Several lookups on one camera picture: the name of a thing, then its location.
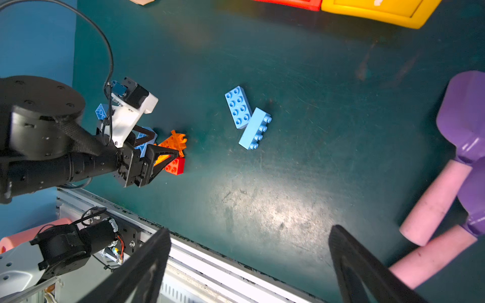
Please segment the right yellow bin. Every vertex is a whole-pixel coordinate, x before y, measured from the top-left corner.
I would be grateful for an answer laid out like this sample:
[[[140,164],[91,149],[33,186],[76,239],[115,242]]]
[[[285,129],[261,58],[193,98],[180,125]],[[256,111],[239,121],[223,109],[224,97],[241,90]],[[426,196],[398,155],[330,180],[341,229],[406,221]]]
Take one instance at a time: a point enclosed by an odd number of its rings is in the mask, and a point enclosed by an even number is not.
[[[330,0],[322,2],[322,11],[420,29],[440,3],[440,0]]]

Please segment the small red lego brick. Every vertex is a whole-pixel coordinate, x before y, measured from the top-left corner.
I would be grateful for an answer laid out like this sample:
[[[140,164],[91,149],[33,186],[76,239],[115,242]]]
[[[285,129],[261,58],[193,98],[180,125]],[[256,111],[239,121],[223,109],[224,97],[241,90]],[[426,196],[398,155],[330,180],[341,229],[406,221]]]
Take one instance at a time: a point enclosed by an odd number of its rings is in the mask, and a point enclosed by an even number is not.
[[[177,157],[165,167],[165,171],[172,175],[182,175],[184,173],[185,162],[186,159],[184,157]]]

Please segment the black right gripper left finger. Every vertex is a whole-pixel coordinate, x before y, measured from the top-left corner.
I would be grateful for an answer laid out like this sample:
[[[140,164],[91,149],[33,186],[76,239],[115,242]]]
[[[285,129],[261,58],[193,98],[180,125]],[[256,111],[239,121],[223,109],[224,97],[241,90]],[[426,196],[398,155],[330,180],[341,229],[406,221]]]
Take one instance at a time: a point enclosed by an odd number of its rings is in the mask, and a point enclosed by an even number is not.
[[[157,302],[170,250],[170,231],[159,229],[80,302]]]

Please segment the red middle bin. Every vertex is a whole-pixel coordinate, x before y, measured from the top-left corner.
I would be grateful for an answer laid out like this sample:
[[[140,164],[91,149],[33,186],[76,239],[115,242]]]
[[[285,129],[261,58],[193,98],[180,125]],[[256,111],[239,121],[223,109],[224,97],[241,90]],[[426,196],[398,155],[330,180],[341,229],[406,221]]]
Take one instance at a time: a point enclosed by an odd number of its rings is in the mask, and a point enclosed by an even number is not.
[[[257,2],[271,3],[276,5],[290,6],[308,11],[320,11],[322,0],[255,0]]]

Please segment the aluminium front rail base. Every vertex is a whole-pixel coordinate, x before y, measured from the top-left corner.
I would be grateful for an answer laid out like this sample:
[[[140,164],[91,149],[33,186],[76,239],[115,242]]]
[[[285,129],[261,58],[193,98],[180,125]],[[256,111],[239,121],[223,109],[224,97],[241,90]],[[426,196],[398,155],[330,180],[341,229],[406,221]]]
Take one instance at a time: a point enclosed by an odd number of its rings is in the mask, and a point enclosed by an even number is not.
[[[59,216],[72,220],[92,207],[140,227],[139,244],[160,226],[84,189],[57,192]],[[297,290],[199,244],[171,235],[171,251],[160,293],[175,302],[319,302]]]

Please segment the light blue lego brick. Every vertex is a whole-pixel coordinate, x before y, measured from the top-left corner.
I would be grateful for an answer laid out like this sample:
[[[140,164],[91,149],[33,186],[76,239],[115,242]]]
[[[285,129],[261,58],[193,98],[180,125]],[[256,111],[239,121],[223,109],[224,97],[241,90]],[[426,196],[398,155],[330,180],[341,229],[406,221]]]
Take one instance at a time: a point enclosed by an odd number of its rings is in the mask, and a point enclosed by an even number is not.
[[[252,110],[242,87],[237,86],[225,94],[226,102],[231,111],[234,125],[237,129],[244,129],[250,122]]]

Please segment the pink watering can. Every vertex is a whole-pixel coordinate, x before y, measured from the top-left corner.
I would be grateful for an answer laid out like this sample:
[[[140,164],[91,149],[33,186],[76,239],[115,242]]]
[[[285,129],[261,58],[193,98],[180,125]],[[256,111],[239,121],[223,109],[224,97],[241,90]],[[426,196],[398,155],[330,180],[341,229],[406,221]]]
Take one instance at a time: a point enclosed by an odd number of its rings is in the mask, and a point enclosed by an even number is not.
[[[70,223],[72,223],[72,221],[69,218],[60,218],[48,224],[40,225],[23,232],[19,232],[17,234],[4,237],[1,239],[0,242],[1,254],[23,244],[24,242],[31,241],[39,232],[44,232],[50,227],[54,227],[57,225],[66,225]]]

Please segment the long orange lego piece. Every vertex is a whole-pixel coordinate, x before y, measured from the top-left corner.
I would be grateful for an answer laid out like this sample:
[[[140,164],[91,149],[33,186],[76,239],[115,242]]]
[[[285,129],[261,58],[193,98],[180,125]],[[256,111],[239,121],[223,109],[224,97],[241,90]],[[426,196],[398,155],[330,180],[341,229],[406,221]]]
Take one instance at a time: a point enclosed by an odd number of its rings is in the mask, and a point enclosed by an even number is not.
[[[184,157],[183,150],[186,149],[187,138],[185,134],[177,133],[175,130],[171,131],[171,136],[165,141],[158,144],[158,146],[177,150],[179,152],[178,157]]]

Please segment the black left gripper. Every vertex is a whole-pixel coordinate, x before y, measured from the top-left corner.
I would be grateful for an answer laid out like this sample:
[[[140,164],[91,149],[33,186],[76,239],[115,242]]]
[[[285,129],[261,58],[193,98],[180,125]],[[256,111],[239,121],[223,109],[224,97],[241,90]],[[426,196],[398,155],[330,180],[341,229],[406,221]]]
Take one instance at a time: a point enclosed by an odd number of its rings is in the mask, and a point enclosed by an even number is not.
[[[124,145],[118,153],[118,168],[115,179],[127,188],[135,185],[139,188],[152,182],[164,168],[179,157],[179,152],[164,148],[155,143],[157,133],[152,128],[135,126],[130,133],[130,145]],[[141,158],[138,146],[147,146],[145,157]]]

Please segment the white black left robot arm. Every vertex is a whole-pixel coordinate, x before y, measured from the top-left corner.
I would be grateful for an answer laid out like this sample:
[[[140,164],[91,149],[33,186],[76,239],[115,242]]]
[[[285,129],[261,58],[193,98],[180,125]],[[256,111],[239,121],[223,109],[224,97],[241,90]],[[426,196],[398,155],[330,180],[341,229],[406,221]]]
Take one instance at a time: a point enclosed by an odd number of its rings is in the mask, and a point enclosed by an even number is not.
[[[94,135],[81,127],[84,98],[42,77],[1,80],[1,203],[16,196],[114,173],[123,186],[150,184],[179,156],[150,144],[138,126],[157,98],[129,78],[107,83],[105,118]],[[1,254],[1,301],[84,266],[107,248],[128,240],[102,209],[40,229],[33,239]]]

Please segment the peach flower pot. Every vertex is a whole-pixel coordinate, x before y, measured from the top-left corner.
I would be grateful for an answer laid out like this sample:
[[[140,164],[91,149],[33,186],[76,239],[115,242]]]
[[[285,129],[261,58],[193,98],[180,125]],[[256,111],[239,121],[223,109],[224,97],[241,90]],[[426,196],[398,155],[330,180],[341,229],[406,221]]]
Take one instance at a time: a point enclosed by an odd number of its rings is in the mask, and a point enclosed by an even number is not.
[[[137,5],[145,6],[147,4],[154,2],[155,0],[130,0],[130,1],[137,4]]]

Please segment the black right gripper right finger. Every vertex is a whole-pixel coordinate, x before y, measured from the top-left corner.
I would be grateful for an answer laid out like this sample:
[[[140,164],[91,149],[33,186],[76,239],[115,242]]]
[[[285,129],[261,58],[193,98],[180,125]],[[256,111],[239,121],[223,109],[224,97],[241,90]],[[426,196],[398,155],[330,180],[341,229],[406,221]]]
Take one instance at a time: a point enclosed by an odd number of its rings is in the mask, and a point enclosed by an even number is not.
[[[341,225],[331,228],[328,245],[343,302],[425,302],[403,284]]]

